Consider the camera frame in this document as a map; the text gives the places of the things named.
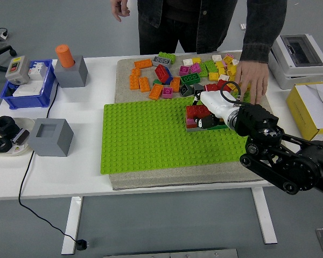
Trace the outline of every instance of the table leg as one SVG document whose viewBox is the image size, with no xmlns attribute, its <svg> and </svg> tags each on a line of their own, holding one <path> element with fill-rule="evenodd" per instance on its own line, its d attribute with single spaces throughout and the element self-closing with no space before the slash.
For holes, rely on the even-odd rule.
<svg viewBox="0 0 323 258">
<path fill-rule="evenodd" d="M 80 220 L 80 212 L 82 205 L 82 197 L 72 197 L 71 206 L 69 207 L 69 214 L 65 233 L 72 236 L 76 240 L 78 233 L 78 225 Z M 61 254 L 74 254 L 75 242 L 70 237 L 64 237 L 64 244 L 62 246 Z"/>
<path fill-rule="evenodd" d="M 251 188 L 254 197 L 259 224 L 261 226 L 264 243 L 277 243 L 273 223 L 270 218 L 267 201 L 262 187 Z"/>
</svg>

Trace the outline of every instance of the white table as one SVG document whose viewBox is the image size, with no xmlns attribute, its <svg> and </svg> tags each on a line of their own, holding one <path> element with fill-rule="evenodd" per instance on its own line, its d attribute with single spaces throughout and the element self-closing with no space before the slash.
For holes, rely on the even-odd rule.
<svg viewBox="0 0 323 258">
<path fill-rule="evenodd" d="M 276 242 L 262 190 L 263 186 L 271 185 L 267 181 L 182 185 L 122 191 L 112 189 L 109 176 L 100 174 L 103 106 L 114 102 L 118 60 L 128 58 L 138 58 L 138 56 L 86 58 L 88 69 L 86 86 L 58 89 L 49 117 L 66 119 L 74 132 L 74 138 L 67 157 L 34 156 L 25 180 L 22 198 L 73 197 L 66 233 L 76 235 L 83 196 L 252 188 L 265 242 Z M 281 90 L 274 77 L 270 75 L 267 98 L 273 113 L 280 118 L 279 126 L 288 134 L 300 136 L 285 102 L 288 93 L 287 90 Z M 10 110 L 5 101 L 2 101 L 0 105 L 0 116 L 36 119 L 45 118 L 46 114 L 47 108 Z M 0 200 L 18 198 L 20 183 L 30 156 L 31 151 L 21 156 L 0 156 Z"/>
</svg>

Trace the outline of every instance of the person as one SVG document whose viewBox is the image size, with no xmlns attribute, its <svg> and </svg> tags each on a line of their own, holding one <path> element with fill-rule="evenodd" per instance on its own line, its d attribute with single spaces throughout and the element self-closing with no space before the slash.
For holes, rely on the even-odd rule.
<svg viewBox="0 0 323 258">
<path fill-rule="evenodd" d="M 111 13 L 130 16 L 128 0 L 110 0 Z M 138 0 L 140 54 L 174 53 L 178 41 L 186 53 L 210 53 L 224 41 L 237 0 Z M 259 104 L 268 85 L 268 55 L 281 32 L 287 0 L 247 0 L 247 26 L 235 82 L 241 99 L 250 88 Z"/>
</svg>

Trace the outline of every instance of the hand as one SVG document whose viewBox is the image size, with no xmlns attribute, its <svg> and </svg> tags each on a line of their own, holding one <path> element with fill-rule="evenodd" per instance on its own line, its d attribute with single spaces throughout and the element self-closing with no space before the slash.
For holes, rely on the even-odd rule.
<svg viewBox="0 0 323 258">
<path fill-rule="evenodd" d="M 111 4 L 111 13 L 115 17 L 116 20 L 121 22 L 122 17 L 130 16 L 130 11 L 127 7 L 128 0 L 110 0 Z"/>
<path fill-rule="evenodd" d="M 250 103 L 259 104 L 265 95 L 268 85 L 268 64 L 258 61 L 240 61 L 237 66 L 235 82 L 241 83 L 241 99 L 243 99 L 250 83 Z"/>
</svg>

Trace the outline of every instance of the blue plastic crate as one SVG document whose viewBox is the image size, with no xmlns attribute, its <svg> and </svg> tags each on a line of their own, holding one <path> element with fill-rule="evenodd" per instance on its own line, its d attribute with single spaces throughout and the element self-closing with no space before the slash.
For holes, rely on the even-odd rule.
<svg viewBox="0 0 323 258">
<path fill-rule="evenodd" d="M 0 98 L 4 99 L 10 106 L 10 109 L 33 108 L 41 107 L 46 108 L 50 103 L 50 94 L 52 92 L 55 75 L 51 59 L 46 60 L 33 60 L 30 62 L 30 68 L 33 67 L 35 62 L 43 62 L 47 66 L 47 73 L 43 81 L 43 86 L 40 95 L 34 96 L 21 96 L 13 97 L 13 90 L 15 85 L 6 81 L 4 89 L 0 94 Z"/>
</svg>

